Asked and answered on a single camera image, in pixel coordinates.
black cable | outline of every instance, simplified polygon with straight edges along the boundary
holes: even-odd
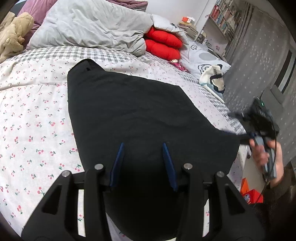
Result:
[[[275,142],[276,142],[276,131],[275,131],[275,129],[274,129],[274,136],[275,136],[275,139],[274,139],[274,140],[275,140]],[[268,173],[268,175],[267,175],[267,180],[266,180],[266,182],[265,182],[265,185],[264,185],[264,187],[263,187],[263,190],[262,190],[262,192],[260,193],[259,197],[257,198],[257,200],[256,200],[256,202],[255,202],[253,208],[254,208],[254,207],[256,206],[256,204],[258,203],[260,197],[262,196],[263,192],[265,191],[265,189],[267,188],[267,186],[268,186],[268,184],[269,184],[269,182],[270,182],[270,175],[271,175],[272,170],[274,169],[274,165],[275,165],[275,163],[276,163],[276,145],[275,145],[275,148],[274,148],[274,162],[273,162],[273,164],[272,164],[272,168],[271,168],[271,170],[269,171],[269,173]]]

floor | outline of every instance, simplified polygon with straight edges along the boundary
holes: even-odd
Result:
[[[259,172],[255,166],[253,157],[246,159],[243,177],[247,178],[249,189],[256,189],[258,192],[261,192],[264,187],[264,180],[262,174]]]

cherry print bedsheet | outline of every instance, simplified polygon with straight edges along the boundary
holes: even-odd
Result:
[[[0,212],[19,235],[62,171],[84,171],[67,105],[67,73],[84,58],[92,58],[106,71],[179,85],[215,127],[235,131],[198,84],[157,60],[147,62],[124,52],[69,46],[31,50],[10,58],[0,65]],[[228,174],[238,189],[245,157],[246,147],[241,146]],[[79,233],[84,235],[82,196],[79,200],[77,220]],[[113,240],[128,240],[108,221]],[[205,209],[205,232],[208,221]]]

beige stuffed animal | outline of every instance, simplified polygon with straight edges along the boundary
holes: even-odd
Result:
[[[33,28],[33,24],[33,17],[24,12],[0,32],[0,63],[22,52],[23,37]]]
[[[14,18],[11,24],[15,24],[17,37],[22,39],[33,28],[34,19],[27,12],[23,12],[20,16]]]
[[[19,43],[15,24],[8,25],[0,33],[0,63],[12,56],[20,54],[23,48],[24,47]]]

black t-shirt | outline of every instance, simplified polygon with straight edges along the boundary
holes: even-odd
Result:
[[[119,184],[104,196],[106,212],[130,239],[176,236],[183,194],[166,173],[166,143],[176,171],[191,163],[201,172],[228,173],[239,139],[216,129],[179,86],[106,72],[90,59],[68,74],[69,114],[85,170],[112,168],[125,144]]]

